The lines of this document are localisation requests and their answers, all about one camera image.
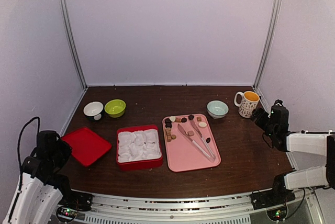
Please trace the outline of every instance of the tray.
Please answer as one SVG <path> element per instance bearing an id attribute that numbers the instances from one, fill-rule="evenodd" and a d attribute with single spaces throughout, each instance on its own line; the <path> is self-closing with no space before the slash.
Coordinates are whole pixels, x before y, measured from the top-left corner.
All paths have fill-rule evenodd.
<path id="1" fill-rule="evenodd" d="M 111 149 L 111 144 L 87 127 L 70 132 L 62 140 L 72 147 L 72 155 L 83 166 L 92 165 Z"/>
<path id="2" fill-rule="evenodd" d="M 126 163 L 119 163 L 118 162 L 118 153 L 119 153 L 119 133 L 124 131 L 145 131 L 149 129 L 155 129 L 158 131 L 158 127 L 156 125 L 149 125 L 149 126 L 133 126 L 127 128 L 121 128 L 117 130 L 116 138 L 117 138 L 117 145 L 116 145 L 116 163 L 119 165 L 120 169 L 123 171 L 130 171 L 130 170 L 140 170 L 140 169 L 149 169 L 159 167 L 163 164 L 163 151 L 161 146 L 161 141 L 158 139 L 159 148 L 161 149 L 161 157 L 158 159 L 153 160 L 140 160 L 140 161 L 132 161 Z"/>
<path id="3" fill-rule="evenodd" d="M 177 138 L 172 140 L 171 142 L 168 142 L 167 141 L 168 138 L 165 132 L 165 122 L 164 121 L 169 117 L 165 117 L 162 122 L 163 122 L 163 129 L 164 129 L 164 140 L 165 140 L 165 146 L 166 146 L 167 163 L 168 163 L 169 169 L 173 172 L 184 172 L 184 171 L 190 171 L 190 170 L 205 169 L 205 168 L 218 166 L 221 163 L 220 153 L 216 146 L 216 142 L 215 142 L 213 133 L 210 129 L 206 116 L 203 114 L 193 114 L 193 115 L 194 115 L 194 121 L 197 124 L 198 124 L 197 117 L 201 117 L 202 122 L 207 123 L 207 127 L 205 128 L 198 127 L 198 128 L 205 139 L 210 137 L 209 146 L 213 150 L 213 153 L 216 156 L 216 159 L 214 160 L 214 162 L 210 162 L 203 154 L 201 154 L 189 142 L 189 140 L 187 140 L 178 131 L 177 124 L 181 124 L 186 132 L 191 131 L 191 130 L 194 131 L 194 135 L 191 137 L 191 139 L 196 141 L 204 150 L 207 151 L 205 145 L 201 141 L 201 138 L 199 137 L 197 132 L 194 130 L 194 128 L 191 126 L 191 123 L 189 122 L 189 119 L 188 119 L 189 115 L 176 116 L 177 118 L 184 118 L 184 117 L 187 118 L 187 122 L 185 123 L 173 122 L 172 123 L 171 134 L 176 135 Z"/>

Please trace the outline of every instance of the light blue bowl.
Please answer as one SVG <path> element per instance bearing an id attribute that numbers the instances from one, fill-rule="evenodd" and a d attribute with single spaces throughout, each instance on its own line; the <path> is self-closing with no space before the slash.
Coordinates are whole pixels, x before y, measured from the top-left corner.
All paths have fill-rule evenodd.
<path id="1" fill-rule="evenodd" d="M 219 119 L 227 115 L 229 108 L 224 102 L 214 100 L 207 104 L 207 111 L 212 118 Z"/>

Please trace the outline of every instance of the table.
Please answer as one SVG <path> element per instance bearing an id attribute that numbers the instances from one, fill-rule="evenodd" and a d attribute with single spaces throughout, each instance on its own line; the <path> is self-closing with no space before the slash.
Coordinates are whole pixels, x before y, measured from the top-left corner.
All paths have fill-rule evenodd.
<path id="1" fill-rule="evenodd" d="M 67 133 L 89 127 L 112 144 L 112 149 L 90 167 L 73 157 L 60 173 L 67 175 L 73 189 L 148 198 L 195 198 L 222 196 L 271 188 L 275 175 L 292 167 L 284 152 L 270 149 L 262 140 L 262 130 L 251 120 L 239 116 L 233 103 L 238 91 L 249 86 L 109 86 L 90 87 L 77 108 Z M 126 102 L 126 113 L 118 119 L 89 122 L 84 106 L 92 101 L 106 104 L 112 99 Z M 211 100 L 229 106 L 224 119 L 214 120 L 207 113 Z M 201 113 L 207 115 L 222 162 L 212 169 L 174 173 L 169 170 L 163 141 L 162 119 L 169 115 Z M 120 170 L 116 164 L 116 131 L 122 127 L 155 124 L 163 147 L 164 163 L 151 170 Z"/>

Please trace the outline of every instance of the vertical metal post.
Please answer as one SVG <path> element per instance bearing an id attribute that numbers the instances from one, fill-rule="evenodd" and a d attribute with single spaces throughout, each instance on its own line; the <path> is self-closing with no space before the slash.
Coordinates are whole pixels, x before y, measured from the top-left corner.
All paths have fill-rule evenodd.
<path id="1" fill-rule="evenodd" d="M 282 0 L 273 0 L 272 14 L 269 24 L 269 29 L 267 31 L 266 41 L 263 49 L 262 59 L 260 66 L 258 68 L 257 76 L 253 85 L 253 88 L 257 91 L 260 85 L 261 77 L 264 72 L 265 64 L 270 53 L 270 48 L 274 36 L 274 29 L 276 27 L 279 11 L 281 9 Z"/>
<path id="2" fill-rule="evenodd" d="M 69 19 L 68 7 L 66 5 L 66 0 L 59 0 L 59 1 L 60 1 L 62 15 L 63 15 L 63 21 L 64 21 L 64 25 L 65 25 L 66 37 L 68 39 L 68 43 L 69 43 L 69 47 L 70 47 L 70 51 L 71 51 L 71 56 L 73 58 L 74 66 L 75 66 L 76 72 L 78 74 L 78 77 L 79 77 L 82 88 L 86 89 L 87 84 L 86 84 L 86 81 L 85 81 L 83 70 L 82 70 L 81 65 L 80 65 L 77 49 L 75 47 L 73 34 L 72 34 L 72 29 L 71 29 L 71 24 L 70 24 L 70 19 Z"/>

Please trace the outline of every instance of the bowl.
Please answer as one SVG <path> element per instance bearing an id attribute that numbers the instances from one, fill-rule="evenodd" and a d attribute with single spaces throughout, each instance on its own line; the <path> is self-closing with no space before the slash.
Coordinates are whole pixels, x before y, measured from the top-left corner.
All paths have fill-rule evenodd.
<path id="1" fill-rule="evenodd" d="M 121 117 L 126 111 L 126 103 L 121 99 L 114 99 L 105 105 L 105 112 L 112 118 Z"/>
<path id="2" fill-rule="evenodd" d="M 207 104 L 208 114 L 214 118 L 223 118 L 229 111 L 228 105 L 219 100 L 211 101 Z"/>
<path id="3" fill-rule="evenodd" d="M 104 115 L 104 105 L 101 102 L 91 102 L 84 107 L 85 117 L 89 121 L 99 121 Z"/>

